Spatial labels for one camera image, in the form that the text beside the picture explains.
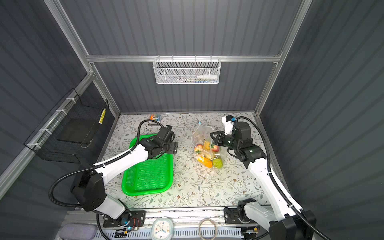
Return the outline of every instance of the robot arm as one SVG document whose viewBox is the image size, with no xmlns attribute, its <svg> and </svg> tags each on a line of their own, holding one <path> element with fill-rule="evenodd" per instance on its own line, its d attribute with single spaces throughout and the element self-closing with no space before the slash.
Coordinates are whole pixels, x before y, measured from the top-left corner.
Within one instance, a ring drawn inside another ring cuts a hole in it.
<svg viewBox="0 0 384 240">
<path fill-rule="evenodd" d="M 96 169 L 76 174 L 72 194 L 85 211 L 94 211 L 118 219 L 119 225 L 129 222 L 131 213 L 120 201 L 105 192 L 105 185 L 126 169 L 164 153 L 176 154 L 178 143 L 171 126 L 161 127 L 156 136 L 143 138 L 134 150 L 128 149 L 108 160 L 95 163 Z"/>
<path fill-rule="evenodd" d="M 242 222 L 254 220 L 270 233 L 272 240 L 312 239 L 313 230 L 302 222 L 301 218 L 291 207 L 294 206 L 296 209 L 301 210 L 302 214 L 312 225 L 316 223 L 314 215 L 311 211 L 304 212 L 302 210 L 302 207 L 292 198 L 279 181 L 273 169 L 271 169 L 271 172 L 268 172 L 267 156 L 259 146 L 252 143 L 249 124 L 247 122 L 238 122 L 231 115 L 223 117 L 222 121 L 225 126 L 225 132 L 217 131 L 210 134 L 214 144 L 234 151 L 235 155 L 229 151 L 228 153 L 243 162 L 245 168 L 258 180 L 273 209 L 268 210 L 264 208 L 254 199 L 246 199 L 239 202 L 237 213 L 234 215 Z M 270 174 L 272 174 L 276 184 L 292 203 L 291 206 L 288 206 L 286 200 L 275 187 Z"/>
</svg>

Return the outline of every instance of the wire mesh basket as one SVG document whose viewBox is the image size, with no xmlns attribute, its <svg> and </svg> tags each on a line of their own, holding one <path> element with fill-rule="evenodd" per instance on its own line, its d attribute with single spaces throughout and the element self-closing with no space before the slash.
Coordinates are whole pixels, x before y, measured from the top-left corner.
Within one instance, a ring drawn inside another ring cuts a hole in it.
<svg viewBox="0 0 384 240">
<path fill-rule="evenodd" d="M 217 61 L 162 61 L 155 58 L 153 70 L 159 84 L 217 84 L 221 62 Z"/>
<path fill-rule="evenodd" d="M 108 109 L 106 99 L 76 95 L 45 129 L 38 130 L 41 136 L 36 142 L 30 142 L 30 136 L 24 144 L 43 160 L 89 165 L 98 157 L 90 146 Z"/>
</svg>

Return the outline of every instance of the white bottle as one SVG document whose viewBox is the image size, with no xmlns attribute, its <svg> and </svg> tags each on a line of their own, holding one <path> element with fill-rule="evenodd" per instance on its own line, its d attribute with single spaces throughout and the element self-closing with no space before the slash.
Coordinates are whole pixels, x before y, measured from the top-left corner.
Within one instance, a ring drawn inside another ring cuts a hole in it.
<svg viewBox="0 0 384 240">
<path fill-rule="evenodd" d="M 217 80 L 217 74 L 198 75 L 197 78 L 206 79 L 206 80 Z"/>
</svg>

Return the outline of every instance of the clock face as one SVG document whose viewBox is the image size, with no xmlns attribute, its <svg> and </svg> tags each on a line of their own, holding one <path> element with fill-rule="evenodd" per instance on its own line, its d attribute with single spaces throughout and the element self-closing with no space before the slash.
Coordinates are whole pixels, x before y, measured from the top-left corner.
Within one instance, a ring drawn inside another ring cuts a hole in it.
<svg viewBox="0 0 384 240">
<path fill-rule="evenodd" d="M 166 218 L 160 218 L 154 222 L 152 227 L 152 236 L 154 239 L 168 239 L 170 235 L 173 235 L 173 226 L 170 220 Z"/>
</svg>

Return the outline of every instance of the yellow label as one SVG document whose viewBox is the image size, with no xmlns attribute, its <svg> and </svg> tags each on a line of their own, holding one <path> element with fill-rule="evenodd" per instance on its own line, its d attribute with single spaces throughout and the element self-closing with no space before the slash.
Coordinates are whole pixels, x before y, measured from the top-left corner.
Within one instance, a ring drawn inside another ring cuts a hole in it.
<svg viewBox="0 0 384 240">
<path fill-rule="evenodd" d="M 103 112 L 101 113 L 100 120 L 99 120 L 99 123 L 100 123 L 100 124 L 103 123 L 104 116 L 105 116 L 105 109 L 104 109 Z"/>
</svg>

